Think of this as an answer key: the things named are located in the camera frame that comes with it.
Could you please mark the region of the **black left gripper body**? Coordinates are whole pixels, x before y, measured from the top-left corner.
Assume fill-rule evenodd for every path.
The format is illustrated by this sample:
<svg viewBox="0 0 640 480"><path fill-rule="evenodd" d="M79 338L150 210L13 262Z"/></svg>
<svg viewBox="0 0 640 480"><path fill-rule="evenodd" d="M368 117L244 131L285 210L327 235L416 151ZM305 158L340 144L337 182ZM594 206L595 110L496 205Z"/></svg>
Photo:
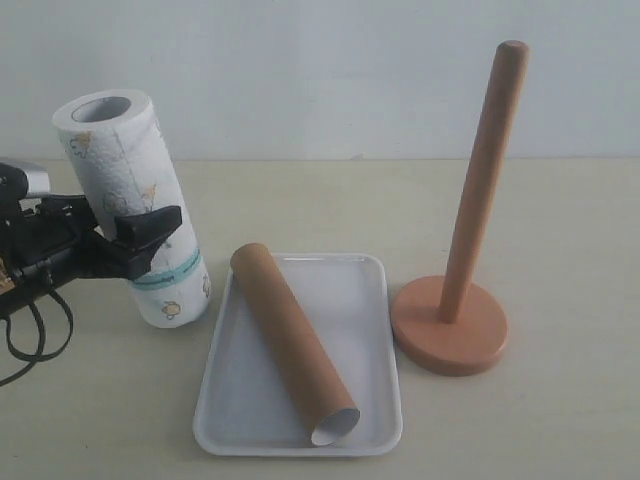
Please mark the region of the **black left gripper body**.
<svg viewBox="0 0 640 480"><path fill-rule="evenodd" d="M45 295L77 278L130 277L130 245L106 239L82 195L46 196L24 209L1 196L1 293Z"/></svg>

